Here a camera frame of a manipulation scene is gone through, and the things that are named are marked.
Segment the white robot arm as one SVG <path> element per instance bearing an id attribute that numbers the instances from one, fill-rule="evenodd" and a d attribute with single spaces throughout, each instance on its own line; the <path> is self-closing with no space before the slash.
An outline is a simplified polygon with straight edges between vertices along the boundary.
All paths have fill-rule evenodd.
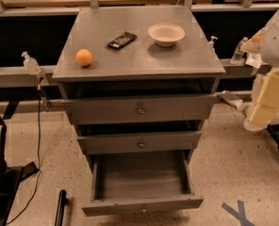
<path id="1" fill-rule="evenodd" d="M 252 103 L 243 123 L 246 130 L 256 132 L 265 129 L 279 112 L 279 9 L 242 48 L 260 54 L 261 60 L 271 66 L 266 75 L 254 80 Z"/>

